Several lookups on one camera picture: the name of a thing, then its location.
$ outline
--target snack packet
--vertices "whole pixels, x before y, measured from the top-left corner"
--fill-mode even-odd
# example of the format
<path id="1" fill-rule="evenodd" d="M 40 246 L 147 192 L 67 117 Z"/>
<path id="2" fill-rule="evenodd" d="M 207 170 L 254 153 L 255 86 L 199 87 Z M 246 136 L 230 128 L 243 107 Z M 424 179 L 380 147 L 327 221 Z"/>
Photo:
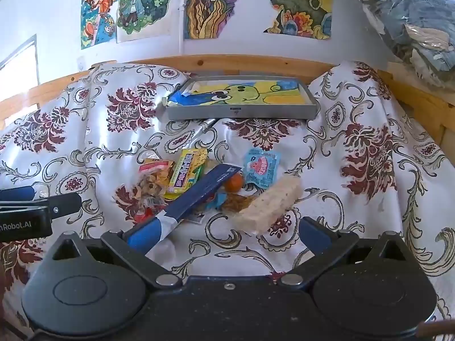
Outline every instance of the snack packet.
<path id="1" fill-rule="evenodd" d="M 242 196 L 238 194 L 227 194 L 226 200 L 221 205 L 221 211 L 223 213 L 234 212 L 238 213 L 243 209 L 250 206 L 250 204 L 254 201 L 256 196 L 249 195 L 249 196 Z"/>
<path id="2" fill-rule="evenodd" d="M 279 161 L 279 153 L 251 149 L 244 159 L 245 183 L 254 183 L 262 189 L 269 188 L 276 179 Z"/>
<path id="3" fill-rule="evenodd" d="M 207 149 L 184 149 L 176 164 L 166 199 L 174 200 L 197 182 L 207 159 Z"/>
<path id="4" fill-rule="evenodd" d="M 139 167 L 139 182 L 142 194 L 163 196 L 170 183 L 170 173 L 174 162 L 172 160 L 145 159 Z"/>

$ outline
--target wooden headboard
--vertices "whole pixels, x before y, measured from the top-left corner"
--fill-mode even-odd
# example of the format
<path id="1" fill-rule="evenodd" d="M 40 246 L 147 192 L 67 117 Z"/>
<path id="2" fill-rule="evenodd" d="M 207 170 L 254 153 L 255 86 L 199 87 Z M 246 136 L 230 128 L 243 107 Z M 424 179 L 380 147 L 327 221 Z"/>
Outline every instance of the wooden headboard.
<path id="1" fill-rule="evenodd" d="M 251 55 L 174 56 L 139 60 L 133 63 L 166 65 L 185 72 L 222 71 L 225 75 L 265 72 L 297 77 L 306 84 L 334 67 L 331 64 L 308 60 Z M 58 78 L 2 101 L 0 129 L 3 128 L 7 117 L 35 103 L 38 107 L 44 105 L 58 97 L 67 85 L 88 73 L 87 70 Z M 413 117 L 424 126 L 436 143 L 441 144 L 446 129 L 455 132 L 455 109 L 451 104 L 410 85 L 395 81 L 393 75 L 388 72 L 379 71 L 379 75 L 400 102 L 413 108 Z"/>

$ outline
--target plastic wrapper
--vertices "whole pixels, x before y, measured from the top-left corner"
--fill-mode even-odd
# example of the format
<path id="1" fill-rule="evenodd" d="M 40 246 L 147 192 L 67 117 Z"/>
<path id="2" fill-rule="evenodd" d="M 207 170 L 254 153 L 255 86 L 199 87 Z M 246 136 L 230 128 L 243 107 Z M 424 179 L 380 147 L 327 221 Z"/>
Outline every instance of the plastic wrapper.
<path id="1" fill-rule="evenodd" d="M 195 184 L 207 160 L 207 149 L 183 149 L 164 197 L 174 200 Z"/>
<path id="2" fill-rule="evenodd" d="M 385 44 L 427 84 L 455 90 L 455 0 L 360 0 Z"/>
<path id="3" fill-rule="evenodd" d="M 269 188 L 276 179 L 279 162 L 279 153 L 251 149 L 244 157 L 245 183 Z"/>
<path id="4" fill-rule="evenodd" d="M 136 186 L 135 198 L 139 200 L 135 222 L 158 214 L 166 206 L 164 194 L 169 185 L 174 162 L 171 160 L 145 159 L 139 167 L 140 181 Z"/>
<path id="5" fill-rule="evenodd" d="M 256 196 L 242 196 L 239 194 L 227 194 L 226 200 L 221 205 L 221 211 L 223 213 L 239 213 L 243 209 L 246 209 L 256 199 Z"/>
<path id="6" fill-rule="evenodd" d="M 301 197 L 300 181 L 299 177 L 283 175 L 248 207 L 232 217 L 236 229 L 253 235 L 265 233 Z"/>

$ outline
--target plastic bag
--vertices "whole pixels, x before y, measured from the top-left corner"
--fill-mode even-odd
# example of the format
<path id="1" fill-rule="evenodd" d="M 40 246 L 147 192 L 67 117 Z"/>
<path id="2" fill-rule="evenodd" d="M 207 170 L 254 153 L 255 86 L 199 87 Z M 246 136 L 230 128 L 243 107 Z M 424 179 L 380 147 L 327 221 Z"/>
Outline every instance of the plastic bag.
<path id="1" fill-rule="evenodd" d="M 418 77 L 455 90 L 455 0 L 359 0 L 371 25 Z"/>

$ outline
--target white bedsheet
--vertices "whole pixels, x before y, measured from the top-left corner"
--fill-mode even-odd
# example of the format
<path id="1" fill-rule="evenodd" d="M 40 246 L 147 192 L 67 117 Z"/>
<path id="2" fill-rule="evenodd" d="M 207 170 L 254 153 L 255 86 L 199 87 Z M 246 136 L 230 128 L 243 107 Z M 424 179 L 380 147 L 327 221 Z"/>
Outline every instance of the white bedsheet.
<path id="1" fill-rule="evenodd" d="M 82 238 L 133 226 L 145 157 L 176 160 L 183 148 L 242 165 L 252 147 L 281 153 L 278 175 L 300 176 L 304 196 L 263 236 L 233 230 L 207 211 L 185 222 L 147 256 L 188 275 L 276 275 L 307 260 L 302 216 L 361 237 L 400 232 L 438 294 L 435 319 L 451 318 L 455 297 L 455 171 L 423 128 L 408 118 L 376 72 L 342 63 L 309 86 L 321 105 L 313 121 L 206 119 L 168 121 L 156 104 L 183 84 L 172 68 L 102 65 L 60 98 L 18 120 L 0 136 L 0 187 L 33 185 L 37 197 L 80 193 L 79 214 L 53 223 L 41 240 L 0 244 L 5 317 L 29 334 L 20 295 L 47 248 L 63 231 Z M 259 193 L 248 185 L 243 194 Z"/>

